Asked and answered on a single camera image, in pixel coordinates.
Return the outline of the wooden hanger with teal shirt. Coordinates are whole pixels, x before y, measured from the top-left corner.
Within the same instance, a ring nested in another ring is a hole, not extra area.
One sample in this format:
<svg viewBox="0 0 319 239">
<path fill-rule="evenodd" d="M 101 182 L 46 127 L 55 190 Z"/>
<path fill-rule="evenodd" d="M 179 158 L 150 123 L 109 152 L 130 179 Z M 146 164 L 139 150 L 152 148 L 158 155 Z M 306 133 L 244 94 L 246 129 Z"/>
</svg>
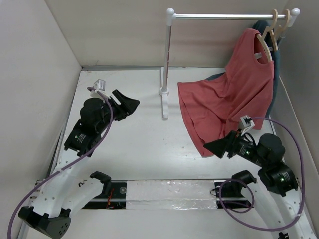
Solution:
<svg viewBox="0 0 319 239">
<path fill-rule="evenodd" d="M 291 19 L 291 13 L 288 9 L 284 10 L 285 22 L 282 25 L 279 25 L 278 27 L 276 27 L 277 21 L 279 19 L 278 11 L 276 9 L 273 9 L 272 14 L 273 22 L 270 26 L 269 35 L 272 42 L 272 52 L 277 52 L 279 50 L 277 41 L 279 40 L 280 35 L 284 33 L 284 31 L 287 29 Z"/>
</svg>

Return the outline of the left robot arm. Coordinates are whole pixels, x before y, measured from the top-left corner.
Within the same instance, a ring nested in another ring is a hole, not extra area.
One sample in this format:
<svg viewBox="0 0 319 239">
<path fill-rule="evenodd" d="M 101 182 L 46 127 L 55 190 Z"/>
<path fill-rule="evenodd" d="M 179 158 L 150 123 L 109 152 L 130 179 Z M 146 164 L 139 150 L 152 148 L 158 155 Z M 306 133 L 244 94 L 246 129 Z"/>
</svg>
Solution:
<svg viewBox="0 0 319 239">
<path fill-rule="evenodd" d="M 71 224 L 71 218 L 91 199 L 107 197 L 112 192 L 111 177 L 93 172 L 87 181 L 70 194 L 78 173 L 95 149 L 103 142 L 113 121 L 121 121 L 134 113 L 140 104 L 114 90 L 112 97 L 89 87 L 92 97 L 83 103 L 80 119 L 64 143 L 53 173 L 43 180 L 37 198 L 30 206 L 19 210 L 18 216 L 31 228 L 51 239 L 62 238 Z"/>
</svg>

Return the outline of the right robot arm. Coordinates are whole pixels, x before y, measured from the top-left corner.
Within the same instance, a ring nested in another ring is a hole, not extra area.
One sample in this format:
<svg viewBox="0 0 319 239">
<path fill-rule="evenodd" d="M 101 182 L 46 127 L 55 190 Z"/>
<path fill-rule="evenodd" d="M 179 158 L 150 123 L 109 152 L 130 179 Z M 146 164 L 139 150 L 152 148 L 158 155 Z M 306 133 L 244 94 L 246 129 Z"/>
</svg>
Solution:
<svg viewBox="0 0 319 239">
<path fill-rule="evenodd" d="M 226 137 L 206 143 L 204 148 L 215 156 L 240 156 L 260 167 L 258 178 L 248 170 L 234 174 L 218 187 L 220 205 L 232 218 L 234 202 L 225 199 L 229 193 L 244 197 L 246 211 L 255 209 L 266 227 L 257 227 L 235 218 L 240 224 L 264 232 L 275 239 L 314 239 L 311 225 L 304 214 L 305 191 L 300 189 L 293 171 L 284 163 L 285 148 L 273 134 L 264 134 L 255 142 L 248 133 L 231 131 Z"/>
</svg>

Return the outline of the silver tape patch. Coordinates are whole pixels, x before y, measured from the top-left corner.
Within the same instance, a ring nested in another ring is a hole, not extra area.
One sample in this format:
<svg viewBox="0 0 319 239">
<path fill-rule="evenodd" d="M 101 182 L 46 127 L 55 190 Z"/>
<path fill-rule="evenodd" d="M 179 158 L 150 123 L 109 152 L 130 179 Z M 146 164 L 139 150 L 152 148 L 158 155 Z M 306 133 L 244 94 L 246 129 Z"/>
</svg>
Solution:
<svg viewBox="0 0 319 239">
<path fill-rule="evenodd" d="M 213 180 L 135 180 L 127 182 L 128 210 L 216 209 Z"/>
</svg>

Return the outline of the white clothes rack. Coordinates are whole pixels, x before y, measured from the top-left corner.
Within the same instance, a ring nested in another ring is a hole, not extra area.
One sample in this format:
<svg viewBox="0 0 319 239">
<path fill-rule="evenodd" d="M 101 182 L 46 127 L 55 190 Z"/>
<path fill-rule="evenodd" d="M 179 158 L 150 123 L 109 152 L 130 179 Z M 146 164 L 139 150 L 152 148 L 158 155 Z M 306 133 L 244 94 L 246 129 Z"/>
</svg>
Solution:
<svg viewBox="0 0 319 239">
<path fill-rule="evenodd" d="M 298 8 L 290 10 L 291 19 L 287 28 L 293 26 L 297 17 L 301 11 Z M 278 14 L 279 19 L 276 27 L 282 25 L 284 20 L 284 14 Z M 174 20 L 271 20 L 273 22 L 273 14 L 177 14 L 173 8 L 166 10 L 166 40 L 165 40 L 165 52 L 164 52 L 164 66 L 161 68 L 161 88 L 159 94 L 161 96 L 162 104 L 162 119 L 167 120 L 169 117 L 169 88 L 168 88 L 168 71 L 169 71 L 169 59 L 170 59 L 170 45 L 171 45 L 171 32 L 172 24 Z M 262 35 L 258 36 L 259 41 L 264 47 L 264 51 L 268 57 L 268 60 L 272 60 L 272 42 L 269 35 L 270 26 L 267 26 Z M 280 35 L 277 41 L 278 46 L 280 41 L 284 38 L 287 29 Z"/>
</svg>

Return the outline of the red t shirt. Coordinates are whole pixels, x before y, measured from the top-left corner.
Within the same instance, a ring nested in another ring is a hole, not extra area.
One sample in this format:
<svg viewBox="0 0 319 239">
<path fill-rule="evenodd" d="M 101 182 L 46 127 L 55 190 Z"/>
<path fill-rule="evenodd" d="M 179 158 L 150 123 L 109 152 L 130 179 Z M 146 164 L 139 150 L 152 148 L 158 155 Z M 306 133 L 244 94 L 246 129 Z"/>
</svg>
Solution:
<svg viewBox="0 0 319 239">
<path fill-rule="evenodd" d="M 252 28 L 243 32 L 218 78 L 178 83 L 183 122 L 202 157 L 213 155 L 204 144 L 237 130 L 242 116 L 266 115 L 273 96 L 274 62 L 267 59 L 259 35 Z"/>
</svg>

